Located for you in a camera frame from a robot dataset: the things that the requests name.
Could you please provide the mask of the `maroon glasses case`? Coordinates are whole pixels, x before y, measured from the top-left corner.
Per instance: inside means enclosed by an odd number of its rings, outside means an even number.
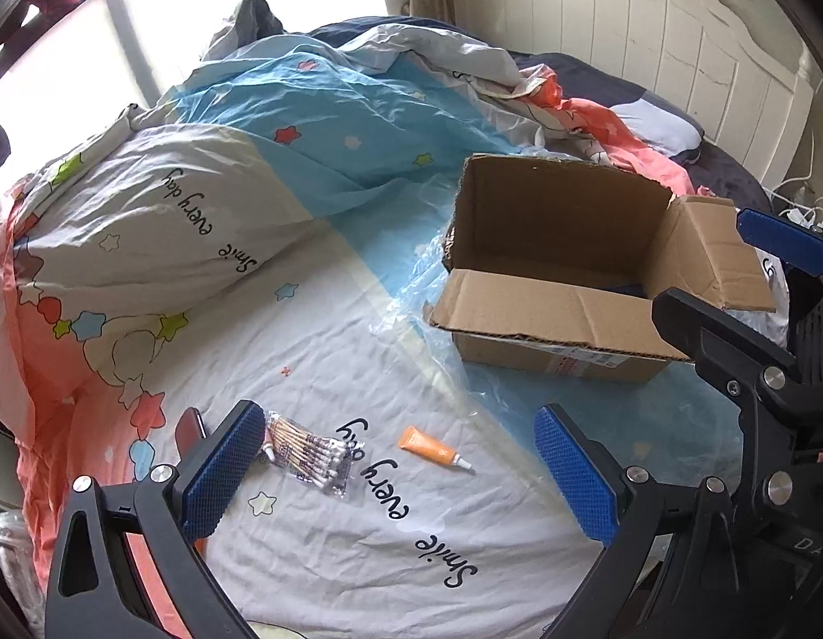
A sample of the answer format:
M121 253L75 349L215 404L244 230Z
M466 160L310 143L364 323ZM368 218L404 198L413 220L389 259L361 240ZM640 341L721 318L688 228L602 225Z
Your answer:
M204 439L206 439L206 429L202 414L197 408L186 408L174 429L178 457L184 460Z

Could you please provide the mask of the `cotton swabs plastic bag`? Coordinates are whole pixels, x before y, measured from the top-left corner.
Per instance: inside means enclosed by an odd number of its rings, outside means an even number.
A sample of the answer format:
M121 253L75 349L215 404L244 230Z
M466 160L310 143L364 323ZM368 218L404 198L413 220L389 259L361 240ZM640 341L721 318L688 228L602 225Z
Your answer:
M324 495L345 498L352 469L364 458L354 441L324 437L267 411L267 429L261 453L298 482Z

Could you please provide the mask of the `small orange cream tube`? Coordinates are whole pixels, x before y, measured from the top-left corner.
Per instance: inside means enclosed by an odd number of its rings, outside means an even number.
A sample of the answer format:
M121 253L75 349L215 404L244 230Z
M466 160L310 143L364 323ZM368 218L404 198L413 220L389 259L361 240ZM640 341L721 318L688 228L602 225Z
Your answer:
M440 440L434 439L413 425L409 425L403 431L397 441L397 446L404 452L413 453L427 462L439 464L444 468L459 469L464 472L474 470L474 466L454 448L446 446Z

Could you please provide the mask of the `dark blue pillow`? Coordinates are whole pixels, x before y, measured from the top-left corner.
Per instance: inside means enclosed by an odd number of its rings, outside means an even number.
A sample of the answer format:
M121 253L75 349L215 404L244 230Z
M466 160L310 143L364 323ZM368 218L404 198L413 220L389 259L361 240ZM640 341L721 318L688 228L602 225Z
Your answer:
M509 56L521 69L540 63L553 69L567 97L588 98L608 107L641 142L683 166L696 189L705 187L739 209L770 211L770 198L761 183L730 154L709 143L703 127L671 102L567 53L511 52Z

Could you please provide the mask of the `brown cardboard box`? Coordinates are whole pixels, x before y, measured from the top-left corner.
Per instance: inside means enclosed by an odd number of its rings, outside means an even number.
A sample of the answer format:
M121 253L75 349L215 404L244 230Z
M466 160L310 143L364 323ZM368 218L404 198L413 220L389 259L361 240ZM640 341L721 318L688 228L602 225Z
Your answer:
M465 361L551 375L647 382L679 361L651 322L670 287L722 310L777 307L732 202L586 162L470 157L444 267L426 322Z

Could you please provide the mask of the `star patterned duvet cover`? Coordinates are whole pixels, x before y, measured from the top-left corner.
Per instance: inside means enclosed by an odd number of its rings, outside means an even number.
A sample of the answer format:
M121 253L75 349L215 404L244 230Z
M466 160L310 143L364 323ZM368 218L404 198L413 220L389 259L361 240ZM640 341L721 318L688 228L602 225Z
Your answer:
M246 398L354 441L364 470L350 501L249 472L209 545L243 616L308 637L539 635L592 547L398 311L446 280L437 248L478 154L713 196L544 63L409 23L203 62L18 179L0 201L0 420L37 577L73 480L143 479L186 408L219 423ZM409 425L474 470L401 450Z

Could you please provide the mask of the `white bed headboard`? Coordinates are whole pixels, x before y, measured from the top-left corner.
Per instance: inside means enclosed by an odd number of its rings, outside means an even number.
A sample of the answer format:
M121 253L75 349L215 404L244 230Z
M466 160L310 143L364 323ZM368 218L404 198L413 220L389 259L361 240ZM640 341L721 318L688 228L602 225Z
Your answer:
M720 0L453 0L459 28L522 53L561 52L699 121L761 185L784 182L814 98L804 42L787 67Z

